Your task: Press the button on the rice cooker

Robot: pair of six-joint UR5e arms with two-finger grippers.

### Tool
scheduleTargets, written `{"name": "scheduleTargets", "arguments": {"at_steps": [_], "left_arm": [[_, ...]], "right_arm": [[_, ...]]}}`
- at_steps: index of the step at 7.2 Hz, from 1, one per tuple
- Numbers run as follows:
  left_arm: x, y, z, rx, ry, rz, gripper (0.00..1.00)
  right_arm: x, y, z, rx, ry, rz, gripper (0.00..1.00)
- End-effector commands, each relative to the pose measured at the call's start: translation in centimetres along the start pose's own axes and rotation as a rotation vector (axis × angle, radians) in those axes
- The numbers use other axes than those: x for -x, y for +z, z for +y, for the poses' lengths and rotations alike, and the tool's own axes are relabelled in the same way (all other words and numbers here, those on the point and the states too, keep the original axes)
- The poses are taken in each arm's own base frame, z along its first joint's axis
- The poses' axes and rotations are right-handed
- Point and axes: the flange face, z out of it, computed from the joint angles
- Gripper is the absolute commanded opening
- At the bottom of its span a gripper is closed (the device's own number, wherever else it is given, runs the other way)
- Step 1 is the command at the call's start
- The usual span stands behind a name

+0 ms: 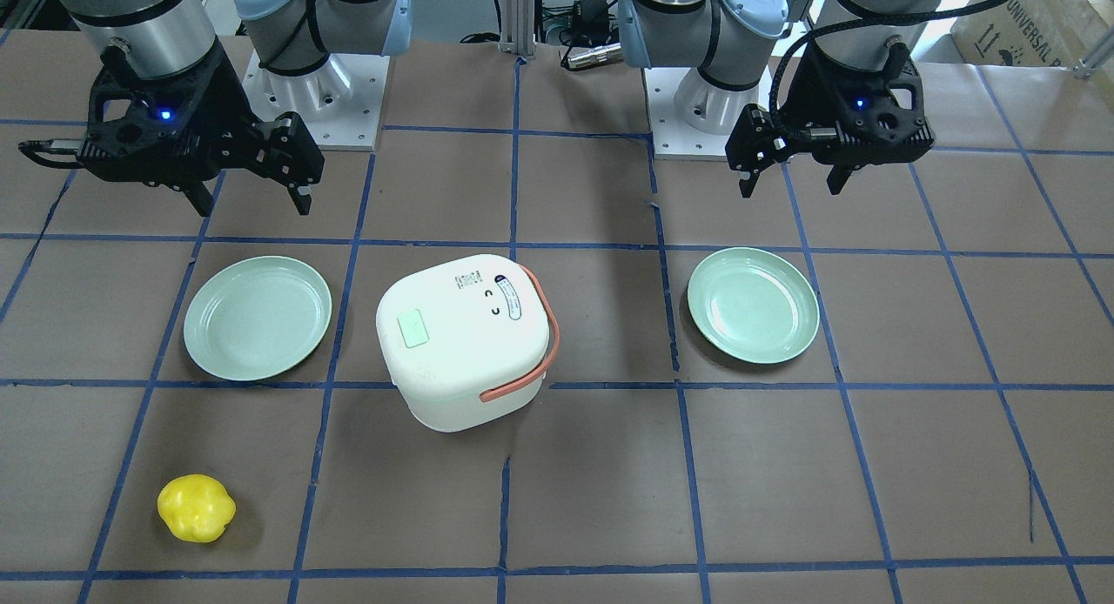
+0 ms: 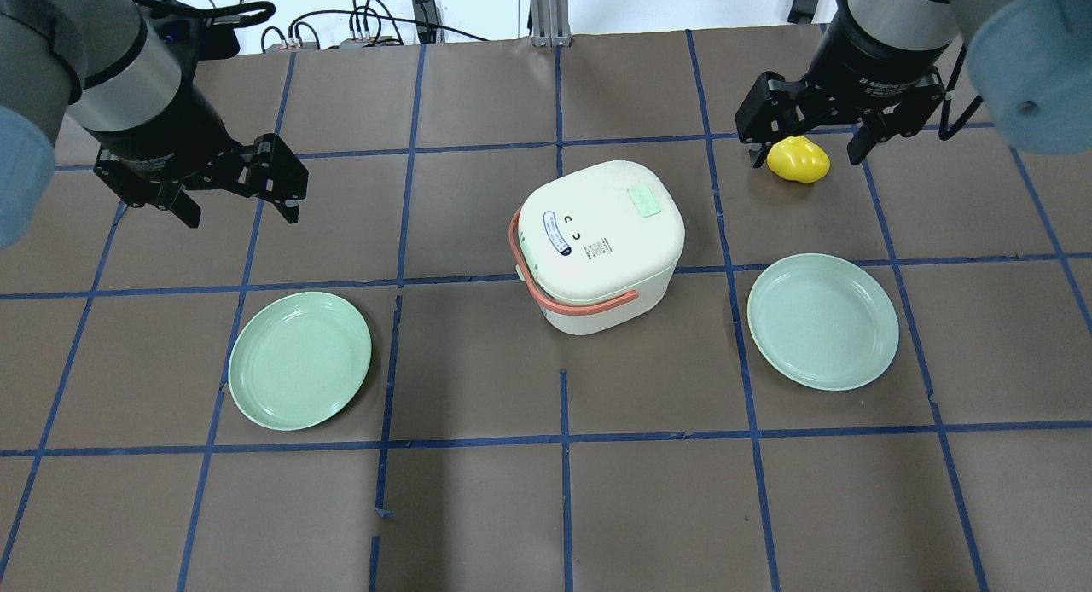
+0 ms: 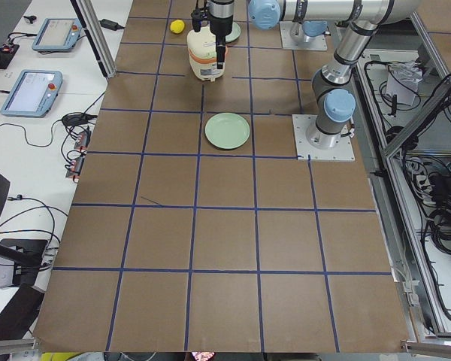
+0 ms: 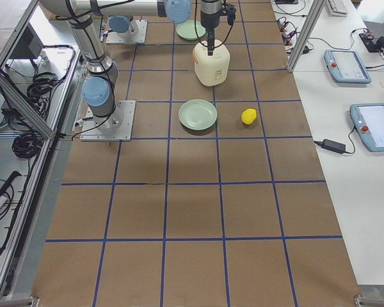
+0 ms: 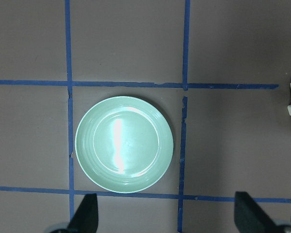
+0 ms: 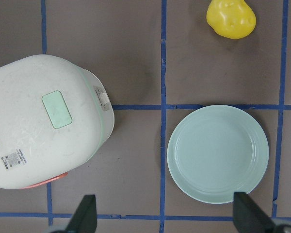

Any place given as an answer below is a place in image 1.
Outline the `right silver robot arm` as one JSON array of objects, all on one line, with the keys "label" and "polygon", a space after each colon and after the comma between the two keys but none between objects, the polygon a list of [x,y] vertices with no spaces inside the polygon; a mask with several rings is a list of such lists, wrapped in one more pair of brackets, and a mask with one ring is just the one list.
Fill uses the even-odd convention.
[{"label": "right silver robot arm", "polygon": [[182,192],[202,217],[206,181],[245,169],[311,210],[324,156],[311,123],[354,105],[341,59],[405,53],[413,0],[233,0],[271,101],[251,106],[201,0],[59,0],[99,51],[79,139],[20,143],[39,166]]}]

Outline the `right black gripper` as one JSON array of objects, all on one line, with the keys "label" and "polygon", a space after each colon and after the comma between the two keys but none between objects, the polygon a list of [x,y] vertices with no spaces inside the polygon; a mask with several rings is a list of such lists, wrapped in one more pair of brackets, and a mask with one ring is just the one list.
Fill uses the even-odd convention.
[{"label": "right black gripper", "polygon": [[299,215],[310,215],[323,153],[296,113],[272,121],[253,113],[219,41],[183,71],[157,79],[143,79],[128,57],[120,43],[101,52],[82,137],[17,148],[40,166],[180,191],[201,217],[211,217],[215,204],[206,181],[245,169],[278,183]]}]

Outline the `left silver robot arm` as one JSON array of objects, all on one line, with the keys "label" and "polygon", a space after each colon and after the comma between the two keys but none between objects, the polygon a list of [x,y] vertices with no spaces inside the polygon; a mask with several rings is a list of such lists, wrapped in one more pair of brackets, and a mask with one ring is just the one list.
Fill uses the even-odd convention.
[{"label": "left silver robot arm", "polygon": [[[779,74],[768,103],[709,116],[705,100],[685,104],[688,120],[727,131],[729,166],[743,197],[772,164],[808,153],[830,168],[831,194],[866,166],[907,164],[930,152],[922,78],[909,43],[924,32],[920,14],[942,0],[828,0],[820,22],[846,30],[808,38],[784,103]],[[768,57],[795,21],[789,0],[618,0],[620,49],[633,68],[681,66],[700,92],[755,91]]]}]

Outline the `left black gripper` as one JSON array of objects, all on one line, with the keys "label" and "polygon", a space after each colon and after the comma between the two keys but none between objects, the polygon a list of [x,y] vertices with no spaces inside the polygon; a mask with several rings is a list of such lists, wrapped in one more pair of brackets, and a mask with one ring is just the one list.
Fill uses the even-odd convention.
[{"label": "left black gripper", "polygon": [[808,153],[831,166],[827,187],[838,196],[856,171],[911,163],[935,142],[922,77],[903,41],[887,46],[879,71],[856,71],[810,45],[775,113],[744,105],[729,135],[727,160],[739,172],[741,196],[752,197],[760,172]]}]

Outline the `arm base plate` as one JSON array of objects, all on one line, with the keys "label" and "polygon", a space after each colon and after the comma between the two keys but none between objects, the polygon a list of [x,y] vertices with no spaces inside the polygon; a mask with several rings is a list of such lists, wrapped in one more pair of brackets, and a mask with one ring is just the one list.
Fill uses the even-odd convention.
[{"label": "arm base plate", "polygon": [[282,77],[252,53],[243,88],[265,121],[299,113],[322,152],[374,152],[390,57],[331,53],[321,69]]},{"label": "arm base plate", "polygon": [[747,104],[768,103],[772,76],[768,65],[758,85],[724,90],[694,68],[644,69],[646,108],[655,155],[665,159],[725,160],[729,135]]}]

